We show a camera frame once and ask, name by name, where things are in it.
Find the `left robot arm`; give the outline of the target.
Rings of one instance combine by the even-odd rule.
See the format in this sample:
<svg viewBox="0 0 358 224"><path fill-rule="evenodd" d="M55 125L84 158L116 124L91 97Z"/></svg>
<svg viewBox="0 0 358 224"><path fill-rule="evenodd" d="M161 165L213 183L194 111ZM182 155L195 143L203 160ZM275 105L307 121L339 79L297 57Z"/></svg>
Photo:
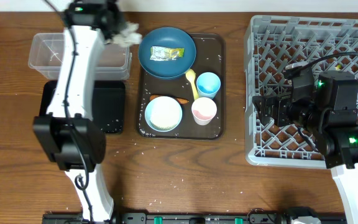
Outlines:
<svg viewBox="0 0 358 224"><path fill-rule="evenodd" d="M106 136L93 121L96 67L105 41L125 27L115 1L73 1L59 12L65 28L63 62L46 113L33 130L50 162L73 183L84 208L78 223L119 223L101 163Z"/></svg>

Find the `light blue plastic cup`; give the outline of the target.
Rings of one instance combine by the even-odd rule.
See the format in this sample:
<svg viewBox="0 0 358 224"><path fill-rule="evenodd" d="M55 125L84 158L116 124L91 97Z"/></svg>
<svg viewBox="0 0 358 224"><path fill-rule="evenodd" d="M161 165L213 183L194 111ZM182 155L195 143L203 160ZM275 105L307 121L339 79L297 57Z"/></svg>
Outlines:
<svg viewBox="0 0 358 224"><path fill-rule="evenodd" d="M221 87L220 78L212 72L204 72L196 80L199 97L213 99Z"/></svg>

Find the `white rice grains pile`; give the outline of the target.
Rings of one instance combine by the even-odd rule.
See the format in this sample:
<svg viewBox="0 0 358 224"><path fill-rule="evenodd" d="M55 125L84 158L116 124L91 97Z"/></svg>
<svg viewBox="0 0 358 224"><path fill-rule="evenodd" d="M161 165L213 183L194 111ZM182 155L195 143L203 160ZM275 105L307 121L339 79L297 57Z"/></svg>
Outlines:
<svg viewBox="0 0 358 224"><path fill-rule="evenodd" d="M178 124L181 115L176 100L161 96L152 100L152 103L150 122L155 129L168 131Z"/></svg>

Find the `dark blue plate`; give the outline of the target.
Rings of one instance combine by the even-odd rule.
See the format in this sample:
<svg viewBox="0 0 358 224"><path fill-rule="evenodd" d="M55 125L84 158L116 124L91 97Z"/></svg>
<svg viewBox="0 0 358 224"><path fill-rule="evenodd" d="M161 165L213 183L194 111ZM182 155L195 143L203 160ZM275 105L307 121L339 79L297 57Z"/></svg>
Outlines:
<svg viewBox="0 0 358 224"><path fill-rule="evenodd" d="M171 49L184 48L184 56L176 60L151 60L153 46ZM161 27L150 31L139 45L138 58L142 68L154 77L171 80L182 76L196 59L196 45L191 36L181 29Z"/></svg>

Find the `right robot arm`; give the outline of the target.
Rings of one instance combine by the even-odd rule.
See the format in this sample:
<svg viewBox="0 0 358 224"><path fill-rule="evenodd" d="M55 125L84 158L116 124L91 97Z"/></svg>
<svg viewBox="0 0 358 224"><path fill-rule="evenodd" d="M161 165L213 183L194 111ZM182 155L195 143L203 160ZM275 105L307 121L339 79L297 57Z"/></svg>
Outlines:
<svg viewBox="0 0 358 224"><path fill-rule="evenodd" d="M310 69L290 70L291 90L252 99L262 124L295 124L311 133L312 149L324 156L336 183L348 223L358 223L358 81L348 72L330 70L314 78Z"/></svg>

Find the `light blue bowl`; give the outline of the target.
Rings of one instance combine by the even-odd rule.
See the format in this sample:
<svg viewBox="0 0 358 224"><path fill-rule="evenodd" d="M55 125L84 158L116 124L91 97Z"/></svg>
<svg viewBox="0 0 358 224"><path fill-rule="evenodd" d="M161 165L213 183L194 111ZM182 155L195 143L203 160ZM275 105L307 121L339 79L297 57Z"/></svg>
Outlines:
<svg viewBox="0 0 358 224"><path fill-rule="evenodd" d="M146 106L144 118L146 123L155 131L169 132L181 122L183 110L177 100L160 96L151 100Z"/></svg>

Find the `pink plastic cup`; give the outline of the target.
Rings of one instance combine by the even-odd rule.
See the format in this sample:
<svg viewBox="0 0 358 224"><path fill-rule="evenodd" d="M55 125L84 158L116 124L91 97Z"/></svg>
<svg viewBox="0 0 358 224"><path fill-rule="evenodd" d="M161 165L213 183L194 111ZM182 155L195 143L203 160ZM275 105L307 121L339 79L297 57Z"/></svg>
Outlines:
<svg viewBox="0 0 358 224"><path fill-rule="evenodd" d="M191 112L196 124L205 126L216 116L217 106L215 102L207 97L195 100L191 106Z"/></svg>

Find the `white tissue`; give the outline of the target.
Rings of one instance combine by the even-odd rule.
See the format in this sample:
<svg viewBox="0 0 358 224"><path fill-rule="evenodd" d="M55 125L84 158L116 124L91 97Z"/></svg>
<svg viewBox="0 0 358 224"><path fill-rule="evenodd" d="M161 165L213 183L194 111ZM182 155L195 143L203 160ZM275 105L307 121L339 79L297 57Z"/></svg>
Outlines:
<svg viewBox="0 0 358 224"><path fill-rule="evenodd" d="M138 45L142 42L142 35L138 33L139 24L133 22L126 22L125 28L118 34L114 35L111 39L113 44L120 47L130 47Z"/></svg>

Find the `yellow green snack wrapper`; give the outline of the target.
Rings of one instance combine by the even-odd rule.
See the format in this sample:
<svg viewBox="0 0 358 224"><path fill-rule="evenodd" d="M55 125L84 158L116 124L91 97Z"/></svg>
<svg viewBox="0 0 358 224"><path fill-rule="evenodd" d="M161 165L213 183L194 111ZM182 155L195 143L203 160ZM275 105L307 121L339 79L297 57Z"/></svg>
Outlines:
<svg viewBox="0 0 358 224"><path fill-rule="evenodd" d="M184 48L168 48L152 46L150 48L150 59L153 61L171 61L184 56Z"/></svg>

